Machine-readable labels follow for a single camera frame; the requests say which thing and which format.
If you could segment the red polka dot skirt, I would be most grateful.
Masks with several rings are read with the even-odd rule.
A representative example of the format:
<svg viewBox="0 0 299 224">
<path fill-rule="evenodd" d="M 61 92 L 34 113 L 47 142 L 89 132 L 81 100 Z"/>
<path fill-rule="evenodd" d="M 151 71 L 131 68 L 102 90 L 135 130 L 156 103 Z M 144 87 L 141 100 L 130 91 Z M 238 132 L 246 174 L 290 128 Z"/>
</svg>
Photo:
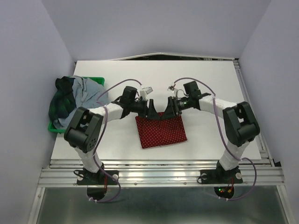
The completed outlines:
<svg viewBox="0 0 299 224">
<path fill-rule="evenodd" d="M 143 149 L 163 147 L 187 141 L 181 116 L 165 120 L 150 120 L 136 116 L 135 121 Z"/>
</svg>

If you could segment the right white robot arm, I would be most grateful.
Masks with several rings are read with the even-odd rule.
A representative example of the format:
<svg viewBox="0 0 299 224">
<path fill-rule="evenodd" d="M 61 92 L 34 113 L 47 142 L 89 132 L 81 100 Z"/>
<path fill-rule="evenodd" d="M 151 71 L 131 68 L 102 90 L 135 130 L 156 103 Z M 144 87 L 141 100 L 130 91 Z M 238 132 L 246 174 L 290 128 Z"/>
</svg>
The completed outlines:
<svg viewBox="0 0 299 224">
<path fill-rule="evenodd" d="M 219 119 L 223 119 L 225 130 L 219 130 L 219 134 L 225 151 L 215 169 L 200 170 L 198 182 L 220 184 L 233 180 L 241 183 L 239 163 L 245 160 L 243 153 L 246 147 L 260 134 L 259 124 L 248 102 L 232 103 L 218 99 L 213 90 L 202 93 L 198 88 L 199 83 L 199 80 L 190 78 L 190 82 L 184 84 L 184 97 L 168 97 L 162 119 L 178 117 L 183 110 L 190 108 L 213 114 L 219 129 Z"/>
</svg>

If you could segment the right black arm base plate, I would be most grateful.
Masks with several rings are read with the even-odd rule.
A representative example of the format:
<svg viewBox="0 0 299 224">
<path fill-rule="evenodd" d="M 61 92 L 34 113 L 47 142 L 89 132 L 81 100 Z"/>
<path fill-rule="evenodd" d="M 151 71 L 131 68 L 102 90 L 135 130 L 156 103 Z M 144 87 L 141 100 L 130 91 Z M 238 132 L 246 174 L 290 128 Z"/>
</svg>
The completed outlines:
<svg viewBox="0 0 299 224">
<path fill-rule="evenodd" d="M 222 171 L 219 169 L 202 169 L 199 171 L 200 176 L 197 178 L 199 184 L 241 184 L 243 183 L 242 175 L 239 169 Z"/>
</svg>

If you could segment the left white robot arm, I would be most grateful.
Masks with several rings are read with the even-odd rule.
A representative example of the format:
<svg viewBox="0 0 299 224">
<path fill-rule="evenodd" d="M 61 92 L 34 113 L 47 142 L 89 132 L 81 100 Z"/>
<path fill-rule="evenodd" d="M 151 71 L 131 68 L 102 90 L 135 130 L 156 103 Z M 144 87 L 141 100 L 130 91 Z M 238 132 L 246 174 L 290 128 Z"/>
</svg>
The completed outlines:
<svg viewBox="0 0 299 224">
<path fill-rule="evenodd" d="M 82 181 L 98 184 L 107 177 L 96 151 L 109 121 L 122 119 L 131 112 L 149 120 L 160 120 L 153 100 L 147 101 L 144 97 L 136 100 L 136 95 L 136 88 L 126 86 L 122 95 L 107 105 L 90 110 L 80 107 L 75 111 L 64 139 L 76 150 L 83 163 L 82 171 L 75 172 Z"/>
</svg>

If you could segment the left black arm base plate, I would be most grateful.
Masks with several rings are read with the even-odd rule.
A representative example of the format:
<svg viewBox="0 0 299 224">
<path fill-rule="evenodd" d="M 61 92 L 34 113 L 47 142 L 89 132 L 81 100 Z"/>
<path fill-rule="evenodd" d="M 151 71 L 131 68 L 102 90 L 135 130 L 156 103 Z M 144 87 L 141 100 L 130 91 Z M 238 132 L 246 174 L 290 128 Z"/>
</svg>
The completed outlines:
<svg viewBox="0 0 299 224">
<path fill-rule="evenodd" d="M 106 174 L 98 171 L 97 173 L 92 173 L 86 169 L 74 170 L 74 175 L 77 177 L 77 185 L 88 186 L 88 185 L 117 185 L 116 181 L 112 180 Z"/>
</svg>

